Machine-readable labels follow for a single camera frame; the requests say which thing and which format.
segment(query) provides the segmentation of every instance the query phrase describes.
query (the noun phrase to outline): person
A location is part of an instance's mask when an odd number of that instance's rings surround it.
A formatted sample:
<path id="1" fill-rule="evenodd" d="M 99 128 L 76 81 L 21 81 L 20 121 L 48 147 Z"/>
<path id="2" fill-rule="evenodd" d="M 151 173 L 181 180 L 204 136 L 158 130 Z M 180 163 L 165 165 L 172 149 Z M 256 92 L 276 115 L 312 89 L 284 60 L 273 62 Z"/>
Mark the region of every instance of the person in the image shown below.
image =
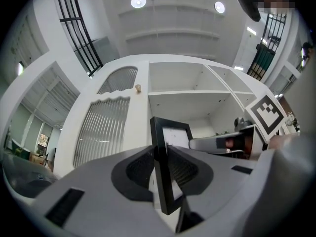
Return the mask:
<path id="1" fill-rule="evenodd" d="M 53 148 L 46 154 L 45 160 L 44 160 L 44 166 L 50 169 L 51 172 L 54 171 L 55 154 L 56 154 L 56 148 Z"/>

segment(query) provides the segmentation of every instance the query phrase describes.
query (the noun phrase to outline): corrugated panel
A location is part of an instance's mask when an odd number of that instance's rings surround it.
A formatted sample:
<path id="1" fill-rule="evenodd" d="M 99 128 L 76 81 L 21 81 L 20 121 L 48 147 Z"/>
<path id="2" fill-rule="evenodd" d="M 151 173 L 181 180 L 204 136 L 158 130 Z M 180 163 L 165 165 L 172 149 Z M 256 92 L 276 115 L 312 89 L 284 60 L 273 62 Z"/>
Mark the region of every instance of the corrugated panel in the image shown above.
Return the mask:
<path id="1" fill-rule="evenodd" d="M 89 108 L 77 141 L 74 167 L 122 150 L 129 99 L 98 101 Z"/>
<path id="2" fill-rule="evenodd" d="M 134 86 L 136 75 L 137 68 L 135 67 L 118 69 L 109 75 L 100 88 L 98 94 L 103 94 L 105 92 L 111 93 L 116 90 L 123 91 L 125 89 L 131 89 Z"/>

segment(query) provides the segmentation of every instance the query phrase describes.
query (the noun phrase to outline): round ceiling light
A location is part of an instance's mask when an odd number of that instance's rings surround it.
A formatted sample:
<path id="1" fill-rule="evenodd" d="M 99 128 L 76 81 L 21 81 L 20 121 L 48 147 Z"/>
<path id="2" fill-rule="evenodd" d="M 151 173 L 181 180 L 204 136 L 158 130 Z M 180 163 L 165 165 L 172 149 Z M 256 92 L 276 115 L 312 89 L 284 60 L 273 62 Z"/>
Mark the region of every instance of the round ceiling light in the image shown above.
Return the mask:
<path id="1" fill-rule="evenodd" d="M 141 8 L 146 4 L 146 0 L 132 0 L 130 2 L 130 4 L 134 7 L 134 8 Z"/>
<path id="2" fill-rule="evenodd" d="M 225 6 L 221 2 L 216 2 L 215 3 L 215 9 L 218 13 L 224 13 L 225 11 Z"/>

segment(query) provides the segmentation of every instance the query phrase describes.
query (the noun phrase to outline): black metal bars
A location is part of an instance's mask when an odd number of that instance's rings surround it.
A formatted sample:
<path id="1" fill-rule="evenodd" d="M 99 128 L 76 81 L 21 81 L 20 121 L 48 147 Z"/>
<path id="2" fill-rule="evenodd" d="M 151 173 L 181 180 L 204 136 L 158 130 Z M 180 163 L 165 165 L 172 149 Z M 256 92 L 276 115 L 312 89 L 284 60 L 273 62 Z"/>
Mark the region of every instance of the black metal bars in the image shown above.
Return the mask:
<path id="1" fill-rule="evenodd" d="M 247 72 L 248 75 L 254 77 L 257 80 L 261 80 L 266 71 L 268 70 L 277 48 L 280 44 L 283 34 L 284 26 L 286 22 L 286 14 L 267 15 L 267 21 L 264 28 L 264 32 L 261 38 L 261 42 L 257 45 L 257 53 L 252 61 L 252 64 Z"/>
<path id="2" fill-rule="evenodd" d="M 89 76 L 93 75 L 103 66 L 85 26 L 78 0 L 58 0 L 62 19 L 68 34 L 82 60 L 83 66 L 89 71 Z"/>

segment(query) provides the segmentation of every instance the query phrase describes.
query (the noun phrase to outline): black slot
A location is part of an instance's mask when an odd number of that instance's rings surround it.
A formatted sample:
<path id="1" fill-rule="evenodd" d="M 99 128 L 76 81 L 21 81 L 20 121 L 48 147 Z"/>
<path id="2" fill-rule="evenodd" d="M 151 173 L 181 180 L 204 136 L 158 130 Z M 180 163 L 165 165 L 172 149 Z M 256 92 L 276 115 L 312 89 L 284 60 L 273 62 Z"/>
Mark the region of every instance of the black slot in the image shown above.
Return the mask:
<path id="1" fill-rule="evenodd" d="M 242 167 L 242 166 L 238 166 L 238 165 L 232 167 L 232 169 L 233 169 L 233 170 L 236 170 L 236 171 L 238 171 L 238 172 L 241 172 L 241 173 L 248 174 L 248 175 L 250 175 L 251 172 L 252 172 L 252 169 L 251 169 L 251 168 L 246 168 L 246 167 Z"/>
<path id="2" fill-rule="evenodd" d="M 83 194 L 83 191 L 69 189 L 47 213 L 46 218 L 57 226 L 63 227 Z"/>

